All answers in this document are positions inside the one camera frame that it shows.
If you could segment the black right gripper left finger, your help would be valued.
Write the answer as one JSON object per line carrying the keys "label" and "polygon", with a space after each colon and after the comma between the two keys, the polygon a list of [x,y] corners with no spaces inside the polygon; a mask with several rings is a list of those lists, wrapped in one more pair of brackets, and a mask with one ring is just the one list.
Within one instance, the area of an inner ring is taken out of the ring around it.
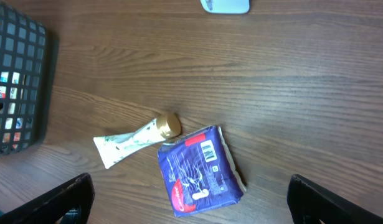
{"label": "black right gripper left finger", "polygon": [[88,222],[95,197],[91,175],[82,173],[10,212],[0,224]]}

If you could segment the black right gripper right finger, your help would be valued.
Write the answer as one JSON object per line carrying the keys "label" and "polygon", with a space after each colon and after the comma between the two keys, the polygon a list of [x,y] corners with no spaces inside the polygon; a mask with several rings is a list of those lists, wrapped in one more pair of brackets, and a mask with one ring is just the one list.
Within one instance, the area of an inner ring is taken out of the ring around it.
{"label": "black right gripper right finger", "polygon": [[286,196],[294,224],[383,224],[383,218],[299,174],[292,175]]}

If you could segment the white tube gold cap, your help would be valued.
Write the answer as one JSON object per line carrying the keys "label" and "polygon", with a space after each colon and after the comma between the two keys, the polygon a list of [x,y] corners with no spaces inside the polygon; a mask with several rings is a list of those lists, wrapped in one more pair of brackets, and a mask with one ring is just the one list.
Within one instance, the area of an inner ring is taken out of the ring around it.
{"label": "white tube gold cap", "polygon": [[181,122],[174,113],[162,114],[133,133],[94,137],[105,169],[109,169],[145,147],[164,142],[181,133]]}

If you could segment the purple sanitary pad pack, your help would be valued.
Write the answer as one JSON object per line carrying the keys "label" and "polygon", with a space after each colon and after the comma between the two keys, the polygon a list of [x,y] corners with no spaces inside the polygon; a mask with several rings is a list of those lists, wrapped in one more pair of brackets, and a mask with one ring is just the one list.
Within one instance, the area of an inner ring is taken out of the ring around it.
{"label": "purple sanitary pad pack", "polygon": [[239,203],[246,192],[220,126],[163,144],[158,164],[175,217]]}

